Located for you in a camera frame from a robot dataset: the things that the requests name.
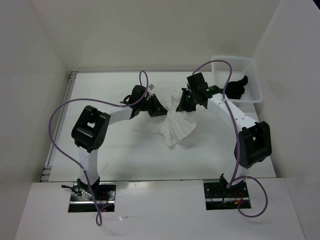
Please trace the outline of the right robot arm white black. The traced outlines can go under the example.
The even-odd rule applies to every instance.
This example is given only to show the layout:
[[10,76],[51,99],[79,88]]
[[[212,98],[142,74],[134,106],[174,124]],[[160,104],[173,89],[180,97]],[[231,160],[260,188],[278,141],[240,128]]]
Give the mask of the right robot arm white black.
[[237,184],[245,178],[247,169],[265,160],[272,153],[270,126],[249,117],[235,104],[228,100],[224,91],[216,86],[201,90],[182,89],[182,96],[177,107],[178,112],[193,112],[201,105],[216,114],[235,132],[235,163],[222,174],[219,184],[220,193],[229,197],[237,190]]

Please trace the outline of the white skirt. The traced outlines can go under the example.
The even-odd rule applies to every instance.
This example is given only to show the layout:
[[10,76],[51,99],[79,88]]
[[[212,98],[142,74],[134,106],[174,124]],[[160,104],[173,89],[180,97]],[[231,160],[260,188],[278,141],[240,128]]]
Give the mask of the white skirt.
[[169,147],[180,144],[197,126],[192,113],[176,111],[182,93],[182,90],[176,90],[172,93],[171,100],[163,97],[159,100],[167,110],[166,115],[151,117],[148,113],[141,112],[132,119],[131,129],[136,132],[161,135]]

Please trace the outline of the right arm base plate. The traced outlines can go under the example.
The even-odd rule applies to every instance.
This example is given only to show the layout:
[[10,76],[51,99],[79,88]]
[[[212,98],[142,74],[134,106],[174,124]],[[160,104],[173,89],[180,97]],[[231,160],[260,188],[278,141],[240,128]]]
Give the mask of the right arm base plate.
[[242,181],[232,189],[223,189],[218,180],[204,181],[205,207],[207,211],[250,209],[250,197],[247,184]]

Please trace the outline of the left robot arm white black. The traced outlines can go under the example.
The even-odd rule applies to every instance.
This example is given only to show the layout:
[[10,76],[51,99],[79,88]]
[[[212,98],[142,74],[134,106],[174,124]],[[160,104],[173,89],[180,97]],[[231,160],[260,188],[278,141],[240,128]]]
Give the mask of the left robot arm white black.
[[87,105],[71,131],[71,137],[78,150],[78,162],[81,165],[77,185],[88,200],[96,199],[100,193],[98,149],[105,140],[109,125],[130,120],[140,112],[148,112],[150,117],[165,116],[168,112],[155,94],[131,94],[121,103],[124,107],[114,107],[106,111],[99,111]]

